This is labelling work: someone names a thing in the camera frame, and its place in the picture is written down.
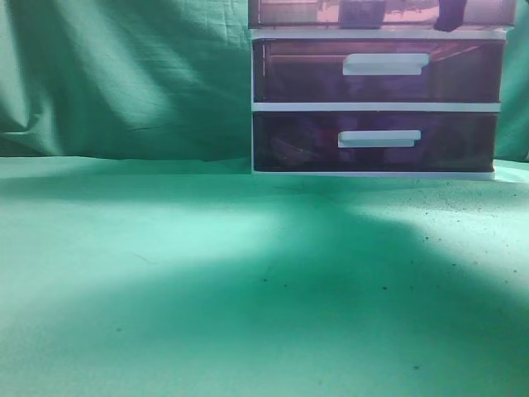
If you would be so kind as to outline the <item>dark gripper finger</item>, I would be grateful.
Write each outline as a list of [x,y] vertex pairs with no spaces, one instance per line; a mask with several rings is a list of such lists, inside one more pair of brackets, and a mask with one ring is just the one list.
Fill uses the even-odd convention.
[[454,31],[464,21],[465,0],[439,0],[439,15],[433,25],[436,31]]

